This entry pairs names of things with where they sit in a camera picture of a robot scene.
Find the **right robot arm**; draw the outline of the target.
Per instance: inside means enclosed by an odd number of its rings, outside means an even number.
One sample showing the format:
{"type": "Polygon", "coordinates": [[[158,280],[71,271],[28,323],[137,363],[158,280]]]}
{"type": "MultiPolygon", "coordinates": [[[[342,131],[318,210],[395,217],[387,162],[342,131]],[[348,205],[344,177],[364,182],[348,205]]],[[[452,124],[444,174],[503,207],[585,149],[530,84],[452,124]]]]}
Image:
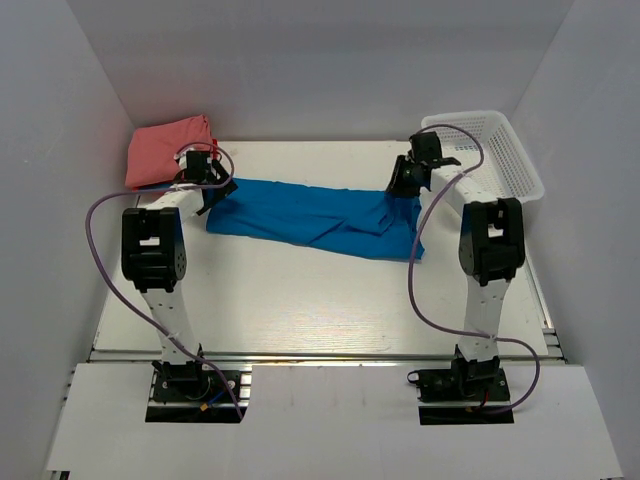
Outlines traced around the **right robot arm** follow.
{"type": "Polygon", "coordinates": [[[435,129],[425,128],[410,137],[408,153],[397,157],[386,189],[397,198],[415,198],[421,189],[434,193],[424,219],[441,200],[460,217],[458,258],[467,278],[464,327],[441,330],[459,337],[456,355],[468,364],[453,371],[451,384],[466,399],[488,385],[486,372],[477,364],[498,358],[504,297],[526,258],[520,201],[483,188],[469,176],[472,170],[446,157],[435,129]]]}

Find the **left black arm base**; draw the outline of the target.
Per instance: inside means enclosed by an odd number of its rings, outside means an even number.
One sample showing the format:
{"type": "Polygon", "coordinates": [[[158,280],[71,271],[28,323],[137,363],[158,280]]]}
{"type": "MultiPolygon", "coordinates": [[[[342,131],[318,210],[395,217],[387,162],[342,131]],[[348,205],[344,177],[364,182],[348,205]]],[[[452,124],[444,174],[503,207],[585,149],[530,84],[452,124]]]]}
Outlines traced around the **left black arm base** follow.
{"type": "Polygon", "coordinates": [[[221,378],[210,367],[197,362],[171,364],[155,360],[154,375],[145,414],[146,423],[163,424],[239,424],[242,414],[240,370],[223,370],[221,378]]]}

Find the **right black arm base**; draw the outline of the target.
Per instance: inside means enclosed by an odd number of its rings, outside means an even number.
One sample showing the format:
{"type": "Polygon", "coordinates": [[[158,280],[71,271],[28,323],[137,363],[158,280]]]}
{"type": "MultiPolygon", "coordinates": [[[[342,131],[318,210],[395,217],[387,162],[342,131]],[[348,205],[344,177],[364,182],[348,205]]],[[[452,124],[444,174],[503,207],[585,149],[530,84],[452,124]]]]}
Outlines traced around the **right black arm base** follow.
{"type": "Polygon", "coordinates": [[[422,426],[512,424],[511,394],[500,359],[468,361],[456,353],[446,369],[407,374],[418,391],[422,426]]]}

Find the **blue t-shirt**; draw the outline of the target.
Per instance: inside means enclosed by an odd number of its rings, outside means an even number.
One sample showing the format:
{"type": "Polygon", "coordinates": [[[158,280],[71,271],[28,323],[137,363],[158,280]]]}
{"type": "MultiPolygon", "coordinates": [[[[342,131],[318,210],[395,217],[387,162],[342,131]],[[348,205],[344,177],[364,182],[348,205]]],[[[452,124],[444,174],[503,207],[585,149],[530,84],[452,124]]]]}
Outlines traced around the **blue t-shirt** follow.
{"type": "Polygon", "coordinates": [[[238,179],[214,206],[211,234],[247,236],[374,260],[420,259],[414,246],[421,203],[379,190],[331,189],[238,179]]]}

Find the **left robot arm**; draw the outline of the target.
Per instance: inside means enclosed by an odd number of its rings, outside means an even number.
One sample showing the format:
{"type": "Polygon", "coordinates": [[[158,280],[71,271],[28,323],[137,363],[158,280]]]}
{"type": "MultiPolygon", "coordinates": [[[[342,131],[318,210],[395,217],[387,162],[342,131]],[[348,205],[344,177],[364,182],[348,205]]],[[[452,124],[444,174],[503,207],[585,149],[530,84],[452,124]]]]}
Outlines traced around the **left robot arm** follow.
{"type": "Polygon", "coordinates": [[[191,363],[200,354],[186,312],[181,281],[187,271],[186,220],[207,213],[237,189],[229,155],[204,142],[174,155],[179,171],[158,198],[122,214],[121,267],[150,311],[161,343],[162,365],[191,363]]]}

